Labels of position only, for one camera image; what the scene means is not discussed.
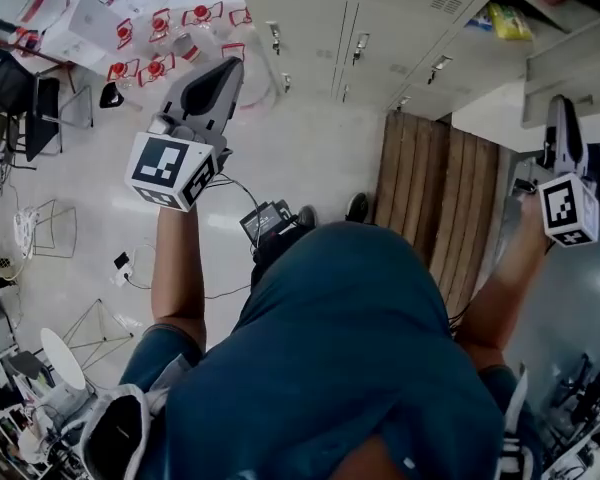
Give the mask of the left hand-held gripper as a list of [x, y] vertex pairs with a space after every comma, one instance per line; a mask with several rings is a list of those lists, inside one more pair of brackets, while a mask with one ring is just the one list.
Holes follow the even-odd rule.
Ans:
[[190, 211], [232, 154], [224, 130], [244, 81], [240, 58], [208, 61], [175, 79], [136, 134], [125, 183], [146, 202]]

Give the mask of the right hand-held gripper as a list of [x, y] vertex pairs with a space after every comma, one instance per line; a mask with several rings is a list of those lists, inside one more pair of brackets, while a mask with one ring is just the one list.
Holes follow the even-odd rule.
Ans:
[[563, 95], [549, 103], [543, 154], [516, 168], [513, 195], [538, 194], [545, 235], [562, 247], [594, 244], [600, 205], [589, 176], [589, 150], [573, 102]]

